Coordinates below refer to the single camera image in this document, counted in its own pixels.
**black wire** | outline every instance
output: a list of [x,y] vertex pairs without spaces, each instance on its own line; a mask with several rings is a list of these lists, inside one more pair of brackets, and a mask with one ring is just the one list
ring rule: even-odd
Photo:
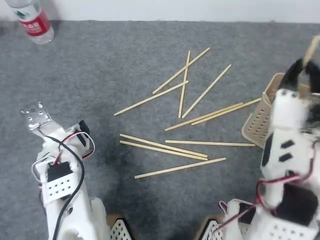
[[81,177],[80,177],[80,181],[78,183],[78,186],[76,187],[76,189],[73,191],[73,193],[70,195],[70,197],[68,198],[68,200],[65,202],[65,204],[63,205],[63,207],[61,208],[61,211],[58,215],[58,218],[56,220],[56,224],[55,224],[55,228],[54,228],[54,233],[53,233],[53,238],[52,240],[57,240],[58,238],[58,233],[59,233],[59,227],[60,227],[60,222],[61,222],[61,219],[62,219],[62,216],[65,212],[65,210],[67,209],[68,205],[70,204],[70,202],[72,201],[72,199],[75,197],[75,195],[77,194],[77,192],[80,190],[81,188],[81,185],[84,181],[84,178],[85,178],[85,167],[84,167],[84,164],[83,162],[81,161],[80,157],[74,152],[72,151],[67,145],[65,145],[62,141],[52,137],[52,136],[46,136],[46,135],[43,135],[44,137],[46,138],[49,138],[51,139],[52,141],[56,142],[59,144],[59,146],[63,146],[65,149],[67,149],[74,157],[75,159],[78,161],[78,163],[80,164],[80,167],[81,167]]

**bamboo skewer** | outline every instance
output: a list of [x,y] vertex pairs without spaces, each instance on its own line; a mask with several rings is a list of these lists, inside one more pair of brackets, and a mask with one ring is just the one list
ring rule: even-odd
[[188,113],[197,105],[198,102],[209,92],[209,90],[223,77],[223,75],[231,68],[231,64],[229,64],[221,73],[220,75],[207,87],[207,89],[198,97],[197,100],[189,107],[189,109],[182,115],[184,119]]
[[208,155],[206,155],[206,154],[202,154],[202,153],[198,153],[198,152],[194,152],[194,151],[188,151],[188,150],[184,150],[184,149],[181,149],[181,148],[160,144],[160,143],[157,143],[157,142],[144,140],[144,139],[141,139],[141,138],[138,138],[138,137],[134,137],[134,136],[129,136],[129,135],[125,135],[125,134],[120,134],[120,136],[123,137],[123,138],[135,140],[135,141],[142,142],[142,143],[149,144],[149,145],[154,145],[154,146],[161,147],[161,148],[164,148],[164,149],[170,149],[170,150],[173,150],[173,151],[176,151],[176,152],[181,152],[181,153],[185,153],[185,154],[195,155],[195,156],[198,156],[198,157],[208,158]]
[[158,93],[158,94],[156,94],[156,95],[153,95],[153,96],[151,96],[151,97],[149,97],[149,98],[147,98],[147,99],[145,99],[145,100],[142,100],[142,101],[140,101],[140,102],[137,102],[136,104],[133,104],[133,105],[131,105],[131,106],[129,106],[129,107],[121,110],[121,111],[116,112],[116,113],[114,114],[114,116],[119,115],[119,114],[122,114],[122,113],[124,113],[124,112],[126,112],[126,111],[128,111],[128,110],[130,110],[130,109],[133,109],[133,108],[135,108],[135,107],[137,107],[137,106],[139,106],[139,105],[141,105],[141,104],[144,104],[144,103],[146,103],[146,102],[149,102],[149,101],[152,100],[152,99],[155,99],[155,98],[160,97],[160,96],[162,96],[162,95],[164,95],[164,94],[167,94],[167,93],[169,93],[169,92],[171,92],[171,91],[173,91],[173,90],[175,90],[175,89],[177,89],[177,88],[179,88],[179,87],[181,87],[181,86],[183,86],[183,85],[186,85],[188,82],[189,82],[189,81],[182,82],[182,83],[180,83],[180,84],[178,84],[178,85],[176,85],[176,86],[173,86],[173,87],[169,88],[168,90],[165,90],[165,91],[160,92],[160,93]]
[[167,154],[183,156],[183,157],[187,157],[187,158],[191,158],[191,159],[199,159],[199,160],[204,160],[204,161],[208,160],[207,158],[204,158],[204,157],[201,157],[201,156],[195,156],[195,155],[181,153],[181,152],[177,152],[177,151],[165,150],[165,149],[162,149],[162,148],[157,148],[157,147],[153,147],[153,146],[146,146],[146,145],[137,144],[137,143],[133,143],[133,142],[129,142],[129,141],[120,141],[120,143],[121,144],[130,145],[130,146],[134,146],[134,147],[138,147],[138,148],[143,148],[143,149],[149,149],[149,150],[154,150],[154,151],[158,151],[158,152],[163,152],[163,153],[167,153]]
[[213,116],[209,116],[209,117],[203,118],[203,119],[201,119],[201,120],[199,120],[199,121],[195,121],[195,122],[191,123],[191,125],[197,125],[197,124],[203,123],[203,122],[208,121],[208,120],[210,120],[210,119],[214,119],[214,118],[216,118],[216,117],[222,116],[222,115],[224,115],[224,114],[233,112],[233,111],[235,111],[235,110],[238,110],[238,109],[244,108],[244,107],[246,107],[246,106],[249,106],[249,105],[251,105],[251,104],[254,104],[254,103],[256,103],[256,102],[259,102],[260,100],[261,100],[261,97],[255,99],[255,100],[249,101],[249,102],[247,102],[247,103],[244,103],[244,104],[242,104],[242,105],[240,105],[240,106],[236,106],[236,107],[231,108],[231,109],[229,109],[229,110],[220,112],[220,113],[215,114],[215,115],[213,115]]
[[162,89],[165,85],[170,83],[173,79],[175,79],[179,74],[181,74],[187,67],[189,67],[191,64],[193,64],[195,61],[197,61],[199,58],[201,58],[206,52],[210,50],[210,47],[208,47],[206,50],[201,52],[198,56],[196,56],[191,62],[189,62],[187,65],[185,65],[183,68],[181,68],[176,74],[174,74],[172,77],[170,77],[167,81],[165,81],[161,86],[159,86],[156,90],[152,92],[152,94],[157,93],[160,89]]
[[168,169],[164,169],[164,170],[160,170],[160,171],[154,171],[154,172],[150,172],[150,173],[140,174],[140,175],[134,176],[134,178],[140,179],[140,178],[150,177],[150,176],[154,176],[154,175],[158,175],[158,174],[165,174],[165,173],[169,173],[169,172],[173,172],[173,171],[178,171],[178,170],[182,170],[182,169],[193,168],[193,167],[197,167],[197,166],[201,166],[201,165],[213,164],[213,163],[221,162],[224,160],[226,160],[225,157],[217,158],[217,159],[213,159],[213,160],[209,160],[209,161],[198,162],[198,163],[194,163],[194,164],[188,164],[188,165],[184,165],[184,166],[178,166],[178,167],[168,168]]
[[[190,50],[188,51],[188,56],[186,57],[186,64],[185,64],[186,66],[189,64],[189,60],[190,60]],[[186,67],[185,70],[184,70],[183,82],[187,81],[187,74],[188,74],[188,67]],[[185,88],[186,88],[186,85],[183,85],[182,86],[182,91],[181,91],[181,97],[180,97],[178,118],[181,118],[181,114],[182,114],[182,105],[183,105],[183,102],[184,102]]]
[[169,130],[172,130],[172,129],[176,129],[176,128],[182,127],[182,126],[187,125],[187,124],[191,124],[191,123],[196,122],[196,121],[198,121],[198,120],[205,119],[205,118],[207,118],[207,117],[210,117],[210,116],[212,116],[212,115],[215,115],[215,114],[224,112],[224,111],[229,110],[229,109],[233,109],[233,108],[235,108],[235,107],[237,107],[237,106],[240,106],[240,105],[242,105],[242,104],[244,104],[244,103],[243,103],[243,102],[239,102],[239,103],[237,103],[237,104],[234,104],[234,105],[231,105],[231,106],[222,108],[222,109],[220,109],[220,110],[210,112],[210,113],[208,113],[208,114],[206,114],[206,115],[199,116],[199,117],[196,117],[196,118],[194,118],[194,119],[181,122],[181,123],[179,123],[179,124],[177,124],[177,125],[174,125],[174,126],[171,126],[171,127],[166,128],[165,131],[169,131]]
[[196,145],[214,145],[214,146],[234,146],[234,147],[255,147],[252,143],[237,143],[237,142],[213,142],[213,141],[176,141],[165,140],[167,144],[196,144]]

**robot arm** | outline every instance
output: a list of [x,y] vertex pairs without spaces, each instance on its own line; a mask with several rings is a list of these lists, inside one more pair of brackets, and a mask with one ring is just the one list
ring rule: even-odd
[[[228,203],[224,223],[213,232],[219,236],[223,229],[223,240],[313,240],[319,232],[320,70],[308,62],[305,72],[310,77],[310,95],[301,98],[298,76],[302,64],[299,59],[289,68],[276,92],[257,199],[246,203],[245,210],[240,208],[245,203],[241,200]],[[244,223],[242,217],[252,210],[253,217]]]
[[82,160],[93,153],[88,153],[92,139],[87,125],[81,121],[64,130],[52,121],[41,102],[21,113],[28,129],[44,140],[31,170],[41,186],[48,239],[109,240],[105,207],[100,199],[89,199],[84,182]]

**plastic basket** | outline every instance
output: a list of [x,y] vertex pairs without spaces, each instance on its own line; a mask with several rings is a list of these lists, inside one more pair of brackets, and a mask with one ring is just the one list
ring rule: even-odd
[[[264,148],[265,139],[268,135],[270,125],[271,106],[276,96],[279,84],[284,77],[283,72],[276,73],[268,86],[262,93],[260,102],[257,104],[255,111],[250,114],[249,118],[244,123],[241,133],[250,142],[257,146]],[[308,93],[309,87],[307,85],[299,85],[299,96],[303,97]]]

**plastic bottle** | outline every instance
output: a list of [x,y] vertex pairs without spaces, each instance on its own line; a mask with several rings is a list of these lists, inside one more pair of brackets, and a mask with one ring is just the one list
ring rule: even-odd
[[5,0],[26,34],[36,44],[46,44],[54,38],[54,30],[41,8],[39,0]]

